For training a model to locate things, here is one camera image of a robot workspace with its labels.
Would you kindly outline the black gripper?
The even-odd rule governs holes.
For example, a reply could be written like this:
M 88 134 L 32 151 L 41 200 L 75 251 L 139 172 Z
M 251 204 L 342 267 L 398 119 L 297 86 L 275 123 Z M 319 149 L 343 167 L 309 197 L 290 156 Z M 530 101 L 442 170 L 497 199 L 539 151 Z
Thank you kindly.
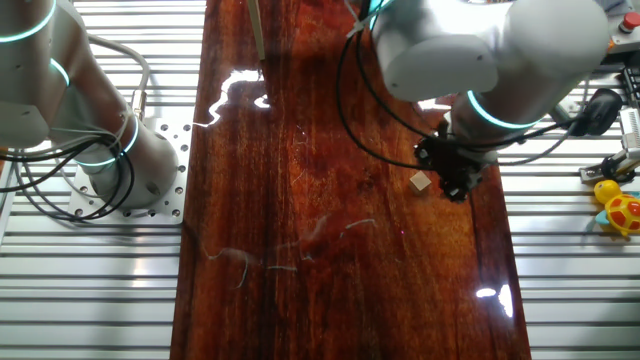
M 448 122 L 439 122 L 436 126 L 439 142 L 422 138 L 414 146 L 414 156 L 420 166 L 433 166 L 440 177 L 445 198 L 453 203 L 463 203 L 468 198 L 469 189 L 484 180 L 486 165 L 464 157 L 458 147 L 444 144 L 443 140 L 453 140 L 448 130 Z

